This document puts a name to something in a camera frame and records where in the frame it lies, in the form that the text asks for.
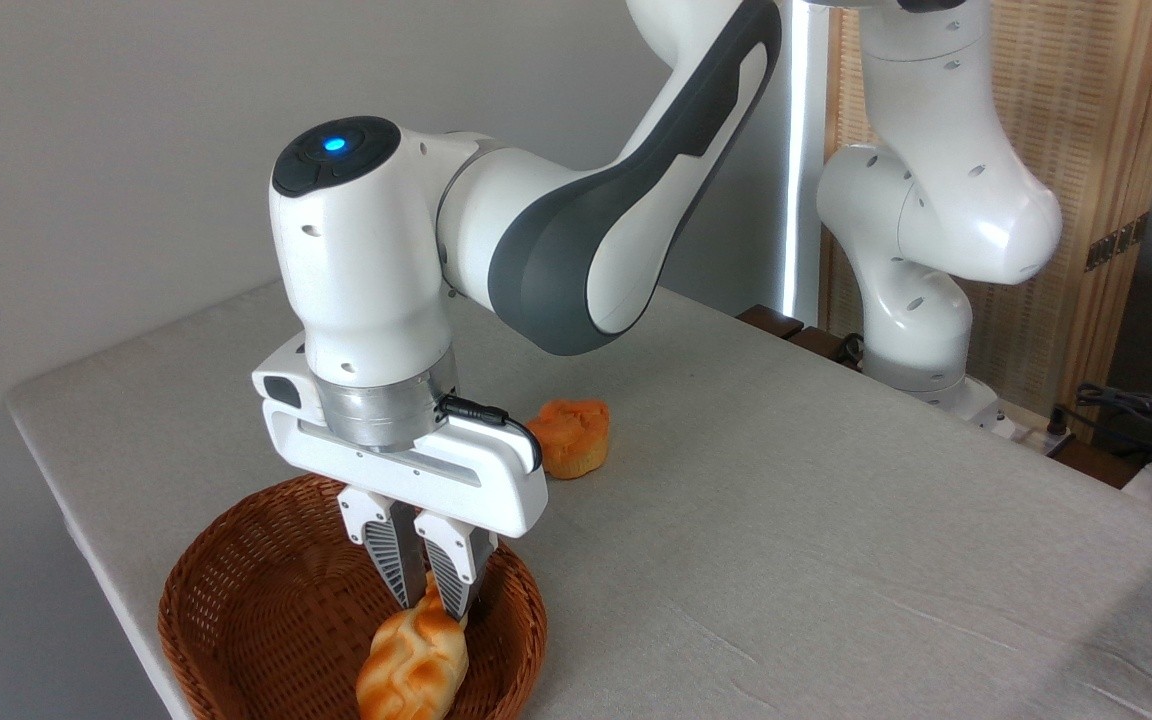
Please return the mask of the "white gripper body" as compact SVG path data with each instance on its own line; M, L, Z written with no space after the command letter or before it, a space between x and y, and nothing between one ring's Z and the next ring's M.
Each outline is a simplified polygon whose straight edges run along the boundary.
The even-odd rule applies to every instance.
M329 429L303 340L296 334L251 374L271 444L289 465L509 538L535 526L548 488L525 437L452 416L408 448L353 442Z

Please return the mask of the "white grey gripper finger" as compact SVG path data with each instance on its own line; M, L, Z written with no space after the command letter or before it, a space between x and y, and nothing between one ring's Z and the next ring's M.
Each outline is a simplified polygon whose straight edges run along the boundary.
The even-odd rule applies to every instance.
M465 619L480 591L488 558L498 548L497 533L429 510L416 516L415 528L425 543L444 611L457 621Z
M346 535L366 548L397 605L412 609L429 589L422 541L415 526L419 510L353 486L339 493L338 506Z

